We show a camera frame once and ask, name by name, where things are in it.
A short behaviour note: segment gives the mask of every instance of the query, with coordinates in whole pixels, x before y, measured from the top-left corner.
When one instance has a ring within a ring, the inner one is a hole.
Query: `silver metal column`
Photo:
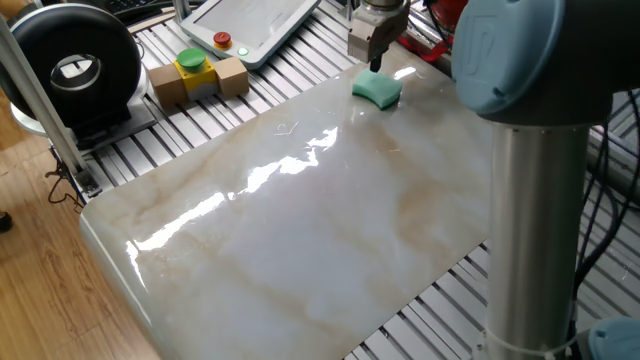
[[[60,158],[67,165],[71,174],[75,175],[86,169],[87,165],[78,152],[78,148],[69,136],[51,100],[47,97],[40,81],[3,19],[0,19],[0,49],[2,49],[0,50],[0,62],[11,75],[11,79],[38,121],[42,123],[47,136],[53,142]]]
[[[494,125],[487,329],[516,347],[566,342],[587,141],[586,126]],[[491,360],[540,359],[487,340]]]
[[[191,6],[189,6],[189,0],[173,0],[173,7],[176,11],[175,20],[178,24],[187,16],[191,15]]]

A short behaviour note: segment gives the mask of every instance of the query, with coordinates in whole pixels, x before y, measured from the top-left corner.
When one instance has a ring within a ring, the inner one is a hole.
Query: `metal grating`
[[[265,66],[250,72],[251,90],[245,96],[234,100],[213,96],[166,114],[156,99],[147,95],[144,102],[158,124],[86,156],[101,188],[106,191],[133,180],[351,67],[356,60],[346,56],[349,24],[338,14],[340,9],[332,0],[323,1]],[[412,20],[420,27],[426,26],[415,11]],[[146,68],[168,64],[187,47],[199,47],[173,20],[137,32],[135,37],[145,50]],[[614,109],[611,131],[618,134],[619,148],[633,160],[635,152],[629,146],[634,136],[629,121],[631,110],[624,94],[616,94]],[[594,130],[592,142],[597,143],[598,136]],[[590,202],[586,213],[592,206]],[[604,204],[603,209],[589,250],[608,227],[609,204]],[[587,221],[583,216],[582,231]],[[602,318],[640,318],[637,229],[640,217],[631,213],[618,239],[587,277],[579,294],[580,330]],[[490,244],[485,241],[345,359],[469,359],[484,324],[489,256]]]

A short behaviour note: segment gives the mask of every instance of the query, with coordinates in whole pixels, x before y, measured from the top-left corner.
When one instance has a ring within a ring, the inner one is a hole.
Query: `wooden floor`
[[[55,161],[11,119],[0,91],[0,360],[158,359],[84,245],[79,215],[47,195]],[[65,182],[56,198],[73,194]]]

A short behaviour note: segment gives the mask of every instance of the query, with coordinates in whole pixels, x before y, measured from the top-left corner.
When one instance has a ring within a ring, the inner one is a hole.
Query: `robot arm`
[[[382,54],[407,29],[410,0],[363,0],[353,13],[349,55],[380,69]]]

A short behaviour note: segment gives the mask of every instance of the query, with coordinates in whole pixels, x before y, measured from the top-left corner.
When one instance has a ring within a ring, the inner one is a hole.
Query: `white cable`
[[[505,348],[507,350],[511,350],[513,352],[517,352],[517,353],[520,353],[520,354],[523,354],[523,355],[539,356],[541,358],[544,358],[545,360],[555,360],[555,358],[556,358],[555,354],[565,351],[568,347],[573,345],[573,343],[576,342],[576,340],[578,339],[577,336],[574,336],[573,339],[569,340],[569,342],[567,342],[564,345],[560,345],[555,349],[551,349],[551,350],[547,350],[547,351],[537,351],[537,350],[523,349],[523,348],[511,345],[508,342],[506,342],[506,341],[500,339],[499,337],[497,337],[494,333],[489,331],[489,329],[485,329],[484,331],[487,334],[487,337],[490,337],[498,345],[502,346],[503,348]]]

